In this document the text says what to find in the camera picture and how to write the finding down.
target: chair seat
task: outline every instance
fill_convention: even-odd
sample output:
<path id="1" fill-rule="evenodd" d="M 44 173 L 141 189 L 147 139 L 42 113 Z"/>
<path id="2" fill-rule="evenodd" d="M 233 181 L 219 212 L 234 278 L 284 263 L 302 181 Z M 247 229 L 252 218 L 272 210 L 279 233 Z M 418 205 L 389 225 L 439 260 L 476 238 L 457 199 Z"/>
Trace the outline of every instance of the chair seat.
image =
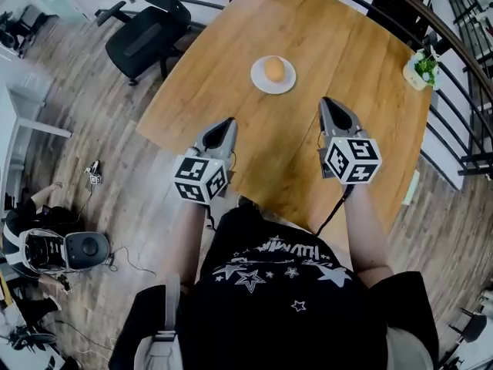
<path id="1" fill-rule="evenodd" d="M 168 12 L 148 7 L 111 36 L 106 51 L 123 74 L 135 79 L 162 56 L 168 56 L 187 27 Z"/>

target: black chair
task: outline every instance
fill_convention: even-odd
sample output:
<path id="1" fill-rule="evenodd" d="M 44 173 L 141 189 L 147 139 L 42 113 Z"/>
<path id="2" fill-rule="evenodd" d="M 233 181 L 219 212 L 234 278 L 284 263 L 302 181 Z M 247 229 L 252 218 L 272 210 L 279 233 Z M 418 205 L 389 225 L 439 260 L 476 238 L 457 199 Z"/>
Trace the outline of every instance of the black chair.
<path id="1" fill-rule="evenodd" d="M 461 310 L 464 314 L 471 317 L 468 325 L 464 328 L 464 330 L 457 329 L 452 325 L 449 325 L 448 327 L 460 334 L 466 342 L 476 341 L 486 328 L 486 315 L 473 314 L 463 308 L 461 308 Z"/>
<path id="2" fill-rule="evenodd" d="M 116 67 L 130 78 L 129 85 L 156 62 L 160 62 L 163 79 L 168 75 L 166 60 L 181 57 L 174 44 L 189 30 L 191 14 L 178 0 L 146 0 L 156 5 L 130 18 L 120 11 L 125 2 L 115 4 L 98 15 L 98 26 L 113 16 L 124 25 L 106 43 L 106 51 Z"/>

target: chair armrest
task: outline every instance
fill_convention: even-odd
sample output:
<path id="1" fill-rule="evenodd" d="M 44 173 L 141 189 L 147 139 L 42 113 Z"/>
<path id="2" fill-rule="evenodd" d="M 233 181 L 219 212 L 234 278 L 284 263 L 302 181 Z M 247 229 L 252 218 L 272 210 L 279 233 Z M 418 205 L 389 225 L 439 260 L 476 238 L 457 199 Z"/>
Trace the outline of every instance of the chair armrest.
<path id="1" fill-rule="evenodd" d="M 99 14 L 96 15 L 98 17 L 96 19 L 97 26 L 101 26 L 104 22 L 106 22 L 112 16 L 114 16 L 115 18 L 119 19 L 122 22 L 128 22 L 130 20 L 130 17 L 120 11 L 120 9 L 125 4 L 126 4 L 125 2 L 117 2 L 109 10 L 103 11 L 103 12 L 100 11 Z"/>

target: black t-shirt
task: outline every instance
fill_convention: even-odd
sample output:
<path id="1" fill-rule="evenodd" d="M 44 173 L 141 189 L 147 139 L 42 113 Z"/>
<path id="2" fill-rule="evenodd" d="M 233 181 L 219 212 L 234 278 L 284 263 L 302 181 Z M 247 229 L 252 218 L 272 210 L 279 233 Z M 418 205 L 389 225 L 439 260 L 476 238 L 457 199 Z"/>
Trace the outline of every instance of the black t-shirt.
<path id="1" fill-rule="evenodd" d="M 137 295 L 112 370 L 132 368 L 164 322 L 165 287 Z M 185 369 L 387 368 L 387 327 L 408 331 L 436 363 L 438 337 L 421 275 L 366 288 L 302 230 L 230 211 L 201 278 L 182 296 L 176 330 Z"/>
<path id="2" fill-rule="evenodd" d="M 25 204 L 11 210 L 5 218 L 2 232 L 2 246 L 5 259 L 12 268 L 25 278 L 38 280 L 40 274 L 35 273 L 22 263 L 21 244 L 18 236 L 31 229 L 41 228 L 42 223 L 36 219 L 36 205 L 29 199 Z"/>

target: wooden table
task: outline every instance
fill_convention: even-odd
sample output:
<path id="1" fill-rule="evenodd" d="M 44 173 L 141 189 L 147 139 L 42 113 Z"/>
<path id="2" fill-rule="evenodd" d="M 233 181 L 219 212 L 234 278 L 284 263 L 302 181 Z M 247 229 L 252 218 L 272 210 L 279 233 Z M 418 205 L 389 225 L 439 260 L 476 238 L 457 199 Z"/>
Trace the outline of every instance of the wooden table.
<path id="1" fill-rule="evenodd" d="M 252 84 L 250 68 L 265 55 L 293 63 L 291 91 L 268 95 Z M 233 0 L 178 62 L 137 131 L 183 153 L 205 126 L 234 116 L 233 189 L 314 231 L 341 195 L 337 180 L 322 180 L 317 153 L 318 103 L 333 97 L 378 142 L 384 162 L 371 193 L 389 230 L 411 181 L 431 98 L 430 89 L 417 92 L 402 76 L 410 55 L 387 30 L 337 0 Z M 341 244 L 344 213 L 323 236 Z"/>

